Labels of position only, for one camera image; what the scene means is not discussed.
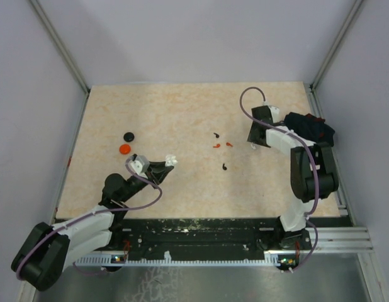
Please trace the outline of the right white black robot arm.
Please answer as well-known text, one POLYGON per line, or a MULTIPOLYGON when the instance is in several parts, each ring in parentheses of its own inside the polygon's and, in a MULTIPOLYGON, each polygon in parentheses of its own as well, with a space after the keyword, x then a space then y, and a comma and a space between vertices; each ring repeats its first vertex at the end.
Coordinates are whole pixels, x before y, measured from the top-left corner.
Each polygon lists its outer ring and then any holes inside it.
POLYGON ((306 227, 315 203, 337 191, 339 178, 334 162, 334 131, 321 118, 290 113, 277 120, 279 109, 258 106, 251 109, 252 125, 247 141, 275 148, 290 158, 290 186, 294 194, 288 210, 278 218, 275 244, 288 249, 296 233, 306 227))

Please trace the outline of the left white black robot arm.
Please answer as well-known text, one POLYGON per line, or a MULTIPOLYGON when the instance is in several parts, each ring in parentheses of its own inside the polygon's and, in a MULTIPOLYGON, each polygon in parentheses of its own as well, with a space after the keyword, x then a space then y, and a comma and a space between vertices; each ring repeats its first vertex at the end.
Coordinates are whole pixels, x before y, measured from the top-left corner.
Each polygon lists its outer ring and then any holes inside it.
POLYGON ((161 162, 133 155, 125 162, 131 176, 110 174, 104 181, 101 201, 93 209, 70 220, 35 225, 11 263, 17 279, 39 291, 52 287, 63 271, 86 254, 107 246, 115 250, 124 242, 118 225, 129 211, 143 210, 153 202, 134 208, 125 203, 146 186, 161 191, 160 184, 178 161, 168 155, 161 162))

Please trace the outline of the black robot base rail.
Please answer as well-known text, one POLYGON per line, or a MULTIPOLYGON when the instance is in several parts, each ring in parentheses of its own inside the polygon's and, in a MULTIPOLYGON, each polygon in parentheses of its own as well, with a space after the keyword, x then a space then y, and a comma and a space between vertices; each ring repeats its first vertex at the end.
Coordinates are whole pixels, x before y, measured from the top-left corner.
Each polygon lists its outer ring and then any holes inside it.
POLYGON ((308 251, 307 230, 279 238, 277 218, 124 219, 101 251, 127 254, 128 260, 263 260, 265 252, 308 251))

